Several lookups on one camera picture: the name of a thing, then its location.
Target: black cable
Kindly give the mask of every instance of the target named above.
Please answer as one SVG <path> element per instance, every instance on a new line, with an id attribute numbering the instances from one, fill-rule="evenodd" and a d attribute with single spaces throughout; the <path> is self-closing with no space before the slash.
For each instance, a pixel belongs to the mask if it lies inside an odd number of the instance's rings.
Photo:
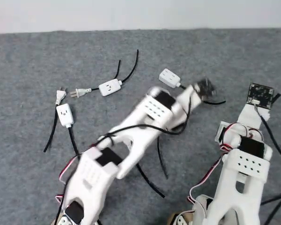
<path id="1" fill-rule="evenodd" d="M 68 130 L 69 130 L 69 134 L 70 134 L 70 138 L 71 138 L 71 142 L 72 142 L 72 146 L 73 146 L 75 155 L 78 156 L 78 155 L 79 155 L 79 151 L 78 151 L 78 149 L 77 149 L 77 146 L 76 146 L 76 143 L 75 143 L 75 140 L 74 140 L 72 127 L 69 127 Z"/>
<path id="2" fill-rule="evenodd" d="M 183 86 L 183 85 L 180 85 L 179 87 L 182 88 L 183 90 L 186 89 L 186 87 Z M 221 104 L 226 103 L 226 101 L 221 101 L 221 102 L 208 102 L 208 101 L 203 101 L 203 102 L 204 102 L 205 104 L 209 104 L 209 105 L 221 105 Z"/>
<path id="3" fill-rule="evenodd" d="M 265 205 L 265 204 L 268 204 L 268 203 L 277 201 L 277 200 L 279 200 L 279 199 L 281 199 L 281 194 L 279 194 L 279 195 L 277 195 L 277 196 L 275 196 L 275 197 L 273 197 L 273 198 L 271 198 L 271 199 L 268 199 L 268 200 L 266 200 L 266 201 L 263 201 L 263 202 L 261 203 L 261 205 Z"/>
<path id="4" fill-rule="evenodd" d="M 114 77 L 114 79 L 117 79 L 117 77 L 118 77 L 118 74 L 120 72 L 120 66 L 121 66 L 121 60 L 118 61 L 118 69 L 117 69 L 117 73 L 116 73 L 116 76 Z"/>
<path id="5" fill-rule="evenodd" d="M 271 220 L 273 219 L 273 217 L 275 216 L 275 214 L 277 213 L 277 211 L 279 210 L 280 207 L 281 207 L 281 201 L 276 205 L 274 210 L 268 216 L 268 218 L 266 219 L 266 222 L 264 223 L 264 225 L 269 225 L 270 224 Z"/>
<path id="6" fill-rule="evenodd" d="M 208 101 L 203 101 L 205 104 L 209 104 L 209 105 L 221 105 L 226 103 L 226 101 L 221 101 L 221 102 L 208 102 Z"/>
<path id="7" fill-rule="evenodd" d="M 162 155 L 161 155 L 161 152 L 160 152 L 160 148 L 159 148 L 159 136 L 157 137 L 157 152 L 158 152 L 160 166 L 161 166 L 161 168 L 163 170 L 163 174 L 164 174 L 165 178 L 168 179 L 169 176 L 167 174 L 167 170 L 166 170 L 165 165 L 163 163 L 163 158 L 162 158 Z"/>
<path id="8" fill-rule="evenodd" d="M 132 68 L 130 74 L 129 74 L 124 80 L 122 80 L 122 83 L 125 83 L 125 82 L 131 77 L 131 75 L 132 75 L 133 72 L 135 71 L 135 68 L 136 68 L 136 66 L 137 66 L 138 60 L 139 60 L 139 50 L 137 50 L 137 52 L 136 52 L 135 64 L 134 64 L 134 66 L 133 66 L 133 68 Z"/>
<path id="9" fill-rule="evenodd" d="M 278 98 L 280 98 L 280 97 L 281 97 L 281 94 L 280 94 L 280 93 L 276 94 L 275 97 L 273 97 L 273 99 L 272 99 L 272 104 L 274 104 L 275 101 L 277 101 Z"/>
<path id="10" fill-rule="evenodd" d="M 57 123 L 57 117 L 58 117 L 57 111 L 56 111 L 56 107 L 57 107 L 57 106 L 58 106 L 58 105 L 55 105 L 55 115 L 54 115 L 54 121 L 53 121 L 53 126 L 52 126 L 52 130 L 51 130 L 51 134 L 50 134 L 50 136 L 49 136 L 49 140 L 48 140 L 48 142 L 47 142 L 47 144 L 46 144 L 46 146 L 45 146 L 43 152 L 46 152 L 46 151 L 47 151 L 47 149 L 48 149 L 48 147 L 50 146 L 50 144 L 51 144 L 51 142 L 52 142 L 52 139 L 53 139 L 53 135 L 54 135 L 55 128 L 56 128 L 56 123 Z"/>
<path id="11" fill-rule="evenodd" d="M 156 192 L 158 193 L 161 198 L 165 198 L 165 195 L 160 191 L 158 190 L 158 188 L 155 186 L 155 184 L 153 184 L 149 179 L 148 177 L 145 175 L 145 173 L 143 172 L 143 170 L 141 169 L 141 166 L 140 164 L 136 164 L 136 167 L 138 169 L 138 171 L 140 172 L 140 174 L 142 175 L 142 177 L 145 179 L 145 181 L 149 184 L 149 186 Z"/>
<path id="12" fill-rule="evenodd" d="M 268 134 L 270 135 L 271 140 L 272 140 L 274 146 L 276 147 L 276 149 L 278 150 L 278 152 L 279 152 L 280 155 L 281 155 L 281 149 L 280 149 L 278 143 L 276 142 L 276 139 L 275 139 L 275 137 L 274 137 L 274 135 L 273 135 L 273 133 L 272 133 L 270 127 L 268 126 L 266 120 L 260 115 L 260 113 L 258 112 L 258 109 L 257 109 L 257 108 L 256 108 L 256 111 L 257 111 L 258 115 L 260 116 L 260 118 L 261 118 L 261 120 L 262 120 L 264 126 L 266 127 L 267 132 L 268 132 Z"/>

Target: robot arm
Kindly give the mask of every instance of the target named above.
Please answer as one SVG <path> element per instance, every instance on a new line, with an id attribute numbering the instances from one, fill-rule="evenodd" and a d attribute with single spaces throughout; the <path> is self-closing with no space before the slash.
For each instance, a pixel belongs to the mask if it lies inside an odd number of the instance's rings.
<path id="1" fill-rule="evenodd" d="M 170 132 L 185 123 L 187 114 L 213 94 L 214 87 L 208 79 L 190 85 L 176 99 L 168 91 L 153 87 L 128 117 L 108 132 L 110 136 L 101 136 L 95 146 L 81 155 L 77 169 L 67 183 L 62 203 L 63 218 L 71 225 L 94 224 L 113 180 L 122 179 L 130 172 L 162 130 Z M 123 160 L 111 150 L 121 142 L 130 151 Z"/>
<path id="2" fill-rule="evenodd" d="M 272 149 L 259 130 L 260 115 L 269 119 L 274 90 L 251 84 L 247 104 L 236 123 L 221 122 L 215 141 L 225 150 L 214 198 L 200 195 L 193 225 L 260 225 L 259 208 Z M 243 190 L 237 190 L 241 183 Z"/>

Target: power outlet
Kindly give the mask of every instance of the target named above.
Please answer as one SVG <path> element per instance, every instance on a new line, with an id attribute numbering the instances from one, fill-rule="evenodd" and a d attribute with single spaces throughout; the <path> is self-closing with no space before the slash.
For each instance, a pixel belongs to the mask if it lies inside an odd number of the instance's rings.
<path id="1" fill-rule="evenodd" d="M 165 83 L 166 85 L 170 86 L 171 88 L 180 86 L 180 77 L 171 72 L 169 69 L 164 69 L 160 73 L 159 80 Z"/>
<path id="2" fill-rule="evenodd" d="M 56 107 L 57 115 L 63 127 L 70 128 L 74 124 L 71 108 L 68 103 Z"/>
<path id="3" fill-rule="evenodd" d="M 113 79 L 111 81 L 102 83 L 99 85 L 99 90 L 102 96 L 110 95 L 121 89 L 122 82 L 118 79 Z"/>
<path id="4" fill-rule="evenodd" d="M 70 221 L 70 219 L 66 216 L 63 215 L 59 222 L 57 223 L 57 225 L 73 225 L 72 222 Z"/>

